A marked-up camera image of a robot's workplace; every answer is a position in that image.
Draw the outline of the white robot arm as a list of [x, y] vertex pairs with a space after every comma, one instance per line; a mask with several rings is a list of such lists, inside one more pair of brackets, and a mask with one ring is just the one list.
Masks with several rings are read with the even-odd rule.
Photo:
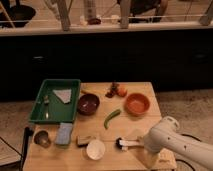
[[177, 133], [178, 129], [175, 118], [162, 118], [143, 137], [144, 147], [152, 153], [166, 148], [213, 171], [213, 145], [186, 138]]

